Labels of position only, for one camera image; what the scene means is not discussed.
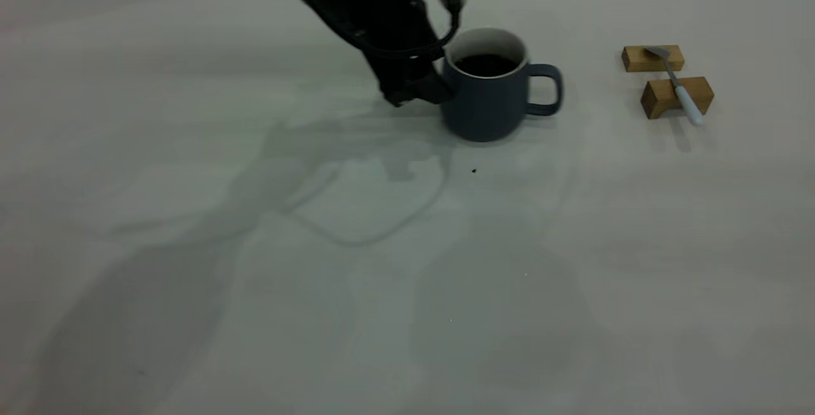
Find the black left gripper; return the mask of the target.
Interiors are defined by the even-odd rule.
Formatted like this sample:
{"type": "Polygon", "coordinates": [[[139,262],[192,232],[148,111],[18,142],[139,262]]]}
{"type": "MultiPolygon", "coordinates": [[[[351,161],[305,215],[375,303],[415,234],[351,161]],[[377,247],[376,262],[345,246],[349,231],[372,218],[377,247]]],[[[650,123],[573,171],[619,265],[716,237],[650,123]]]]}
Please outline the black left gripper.
{"type": "MultiPolygon", "coordinates": [[[[423,48],[438,39],[427,16],[424,0],[347,0],[347,15],[363,40],[380,50],[423,48]]],[[[415,99],[443,104],[454,91],[434,67],[434,54],[386,59],[365,52],[379,82],[379,90],[393,107],[415,99]]]]}

